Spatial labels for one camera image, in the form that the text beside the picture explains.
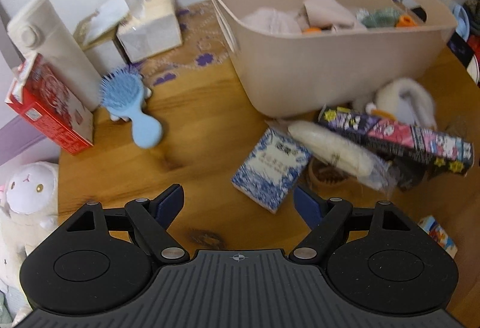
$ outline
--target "blue hairbrush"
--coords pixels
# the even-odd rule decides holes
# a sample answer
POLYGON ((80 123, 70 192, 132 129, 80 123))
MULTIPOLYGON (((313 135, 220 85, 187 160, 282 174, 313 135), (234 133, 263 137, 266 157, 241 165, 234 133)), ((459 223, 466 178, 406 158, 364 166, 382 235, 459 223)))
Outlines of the blue hairbrush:
POLYGON ((142 112, 144 99, 152 91, 143 85, 142 77, 136 68, 126 66, 106 75, 100 84, 102 106, 117 121, 131 119, 131 135, 140 148, 152 148, 162 139, 160 122, 142 112))

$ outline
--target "barcode label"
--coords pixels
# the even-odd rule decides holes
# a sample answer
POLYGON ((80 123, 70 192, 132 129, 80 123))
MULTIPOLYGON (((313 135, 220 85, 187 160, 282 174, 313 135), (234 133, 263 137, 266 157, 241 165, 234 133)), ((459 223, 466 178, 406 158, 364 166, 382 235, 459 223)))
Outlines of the barcode label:
POLYGON ((36 121, 38 120, 42 115, 34 108, 31 108, 30 110, 28 110, 26 113, 26 116, 28 118, 30 118, 31 120, 33 121, 36 121))

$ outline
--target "plastic wrapped snack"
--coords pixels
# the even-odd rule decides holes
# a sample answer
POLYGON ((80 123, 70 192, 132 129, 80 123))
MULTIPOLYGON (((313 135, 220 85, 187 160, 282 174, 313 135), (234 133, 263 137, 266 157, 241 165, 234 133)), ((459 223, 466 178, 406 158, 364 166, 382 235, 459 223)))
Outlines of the plastic wrapped snack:
POLYGON ((308 121, 289 122, 287 129, 316 158, 352 175, 361 184, 387 196, 397 185, 390 166, 368 149, 308 121))

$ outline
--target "blue and white booklet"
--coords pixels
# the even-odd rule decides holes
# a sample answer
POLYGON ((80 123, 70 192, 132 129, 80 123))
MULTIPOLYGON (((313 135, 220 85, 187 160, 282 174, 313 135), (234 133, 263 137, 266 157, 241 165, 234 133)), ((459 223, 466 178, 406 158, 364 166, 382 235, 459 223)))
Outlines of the blue and white booklet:
POLYGON ((233 185, 275 213, 311 154, 291 137, 268 128, 232 178, 233 185))

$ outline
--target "silver screw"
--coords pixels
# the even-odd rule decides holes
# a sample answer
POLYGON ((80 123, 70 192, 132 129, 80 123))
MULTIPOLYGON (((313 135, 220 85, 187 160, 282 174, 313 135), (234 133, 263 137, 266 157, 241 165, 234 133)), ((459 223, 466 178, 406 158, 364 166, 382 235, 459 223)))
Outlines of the silver screw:
POLYGON ((298 259, 313 259, 317 255, 317 251, 315 251, 313 248, 302 247, 293 251, 293 254, 298 259))
POLYGON ((165 259, 179 259, 185 255, 185 251, 178 247, 165 248, 162 251, 162 256, 165 259))

